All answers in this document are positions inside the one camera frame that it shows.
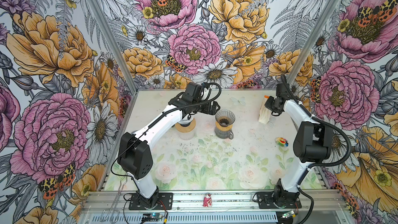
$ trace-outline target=clear glass cup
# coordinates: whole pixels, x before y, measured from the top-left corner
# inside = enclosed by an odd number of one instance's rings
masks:
[[[235,115],[230,110],[222,109],[216,113],[216,128],[214,132],[219,138],[234,138],[232,124],[235,122]]]

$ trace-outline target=pink peony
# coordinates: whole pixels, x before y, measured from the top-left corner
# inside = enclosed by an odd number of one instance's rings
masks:
[[[189,74],[197,74],[199,68],[216,63],[220,58],[221,47],[217,35],[200,25],[184,25],[168,39],[170,55],[176,62],[187,66]]]
[[[37,182],[62,174],[72,163],[76,169],[88,157],[86,145],[90,114],[81,101],[66,93],[39,100],[27,107],[15,124],[11,171]]]
[[[379,103],[374,85],[370,67],[359,61],[334,61],[321,77],[321,102],[315,104],[318,117],[326,115],[340,122],[344,130],[361,127]]]
[[[390,53],[398,45],[398,14],[386,22],[371,22],[365,28],[358,25],[358,9],[375,8],[386,0],[353,0],[340,14],[340,25],[333,40],[334,49],[351,59],[371,63]]]
[[[12,122],[20,110],[17,98],[6,87],[0,85],[0,152],[8,144],[12,133]]]
[[[151,0],[136,0],[138,1],[136,8],[140,11],[146,7],[152,8]],[[169,13],[166,15],[154,15],[149,18],[149,22],[157,32],[167,31],[169,29],[175,29],[183,26],[185,23],[190,23],[194,20],[196,14],[197,0],[178,0],[181,3],[181,9],[178,14]]]

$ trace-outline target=small figurine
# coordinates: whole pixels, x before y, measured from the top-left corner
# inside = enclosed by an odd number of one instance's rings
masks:
[[[276,142],[277,142],[278,145],[281,146],[281,147],[287,147],[287,146],[289,146],[289,143],[287,142],[287,140],[284,139],[284,138],[281,138],[281,137],[276,138]]]
[[[203,207],[211,207],[211,194],[207,194],[203,199]]]

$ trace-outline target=floral table mat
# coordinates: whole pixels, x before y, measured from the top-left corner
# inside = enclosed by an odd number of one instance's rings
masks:
[[[141,129],[179,93],[173,91],[140,91],[126,132]],[[198,113],[196,134],[190,140],[179,138],[175,128],[168,130],[152,150],[151,173],[160,190],[242,190],[273,189],[278,178],[285,175],[294,158],[292,144],[296,129],[287,113],[271,117],[268,124],[259,123],[258,114],[264,95],[275,91],[224,90],[216,100],[221,109],[231,110],[236,117],[234,139],[215,136],[215,117]],[[290,143],[280,147],[277,137]],[[116,163],[113,170],[124,174]],[[117,191],[121,177],[110,174],[106,191]],[[320,189],[321,184],[311,171],[303,188]],[[128,180],[123,190],[136,190]]]

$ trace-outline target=pink figurine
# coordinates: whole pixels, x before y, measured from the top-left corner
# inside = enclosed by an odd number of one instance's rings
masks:
[[[211,207],[211,195],[207,194],[203,199],[203,207]]]

